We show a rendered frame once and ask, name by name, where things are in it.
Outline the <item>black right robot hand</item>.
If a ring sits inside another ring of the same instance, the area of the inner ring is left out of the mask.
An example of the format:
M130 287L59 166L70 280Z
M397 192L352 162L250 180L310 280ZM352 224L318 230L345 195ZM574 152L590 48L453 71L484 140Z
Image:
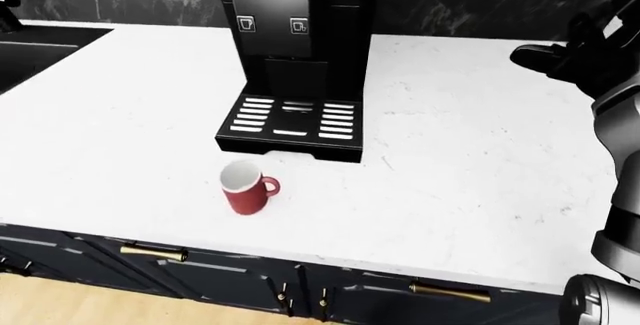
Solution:
M585 12L569 21L565 45L521 45L510 60L548 78L575 84L592 99L640 72L640 16L622 18L611 36Z

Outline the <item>red mug white inside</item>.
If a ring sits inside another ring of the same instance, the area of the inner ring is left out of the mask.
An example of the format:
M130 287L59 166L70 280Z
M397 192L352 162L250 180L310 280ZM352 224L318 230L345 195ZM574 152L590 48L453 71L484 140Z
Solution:
M230 207L243 216L258 213L281 190L279 180L265 176L248 161L229 163L221 171L219 179Z

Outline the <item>black coffee machine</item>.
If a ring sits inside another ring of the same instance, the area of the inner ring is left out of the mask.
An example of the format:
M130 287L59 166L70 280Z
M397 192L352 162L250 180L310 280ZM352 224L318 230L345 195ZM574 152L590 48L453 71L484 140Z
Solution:
M246 84L221 150L360 162L375 0L221 0Z

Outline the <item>dark blue base cabinet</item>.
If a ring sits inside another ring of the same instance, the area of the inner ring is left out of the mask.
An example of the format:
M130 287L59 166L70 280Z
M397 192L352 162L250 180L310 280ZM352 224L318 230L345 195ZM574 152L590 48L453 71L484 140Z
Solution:
M184 250L188 258L120 254L126 244ZM560 325L560 298L551 294L3 223L0 273L347 325ZM287 308L277 300L284 282ZM412 282L487 291L492 301L414 294Z

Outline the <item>black kitchen sink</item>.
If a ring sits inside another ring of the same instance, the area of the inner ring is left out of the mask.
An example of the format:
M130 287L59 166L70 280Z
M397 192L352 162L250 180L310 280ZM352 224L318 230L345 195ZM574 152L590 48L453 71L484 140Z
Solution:
M0 33L0 96L111 31L25 25Z

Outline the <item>black sink faucet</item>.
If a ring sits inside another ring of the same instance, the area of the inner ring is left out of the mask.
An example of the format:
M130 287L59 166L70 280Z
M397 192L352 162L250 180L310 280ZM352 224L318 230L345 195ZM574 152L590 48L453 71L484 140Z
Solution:
M19 6L21 0L0 0L0 32L14 33L23 28L21 21L11 11L11 8Z

